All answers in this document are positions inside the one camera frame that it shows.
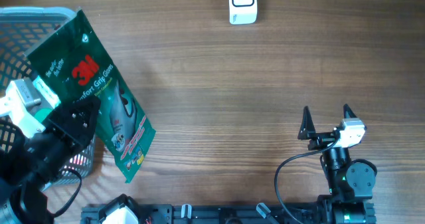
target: gray basket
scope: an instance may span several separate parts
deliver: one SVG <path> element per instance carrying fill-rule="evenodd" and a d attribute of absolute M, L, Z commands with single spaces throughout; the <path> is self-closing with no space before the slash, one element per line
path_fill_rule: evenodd
<path fill-rule="evenodd" d="M 26 76 L 34 80 L 37 77 L 37 72 L 31 68 L 23 53 L 74 16 L 74 11 L 62 7 L 0 8 L 0 96 L 5 95 L 11 80 Z M 13 143 L 13 134 L 6 127 L 0 127 L 0 140 L 3 141 L 1 148 L 8 152 Z M 82 177 L 89 175 L 93 168 L 94 145 L 95 138 L 81 154 L 71 158 L 65 167 L 77 170 Z M 54 184 L 79 182 L 74 174 L 63 174 L 64 177 Z"/>

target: red label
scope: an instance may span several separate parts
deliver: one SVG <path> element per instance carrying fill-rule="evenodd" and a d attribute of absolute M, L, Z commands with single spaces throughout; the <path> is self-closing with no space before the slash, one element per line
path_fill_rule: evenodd
<path fill-rule="evenodd" d="M 77 67 L 72 70 L 72 77 L 80 78 L 78 84 L 84 86 L 88 84 L 91 78 L 99 71 L 99 65 L 94 62 L 90 55 L 86 55 L 85 61 L 81 60 Z"/>

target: glove image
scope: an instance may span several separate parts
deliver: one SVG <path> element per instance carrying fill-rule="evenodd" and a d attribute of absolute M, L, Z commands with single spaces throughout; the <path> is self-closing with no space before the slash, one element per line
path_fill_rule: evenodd
<path fill-rule="evenodd" d="M 113 143 L 116 144 L 115 149 L 117 149 L 119 152 L 124 151 L 125 147 L 133 138 L 135 134 L 135 121 L 137 117 L 137 108 L 135 106 L 134 98 L 131 101 L 131 111 L 129 113 L 126 108 L 128 101 L 122 96 L 123 94 L 124 89 L 120 88 L 120 82 L 117 81 L 114 88 L 114 99 L 112 100 L 113 103 L 109 113 L 109 118 L 112 129 L 114 130 L 114 134 L 119 134 L 118 137 L 122 136 L 125 140 L 123 145 L 112 140 Z"/>

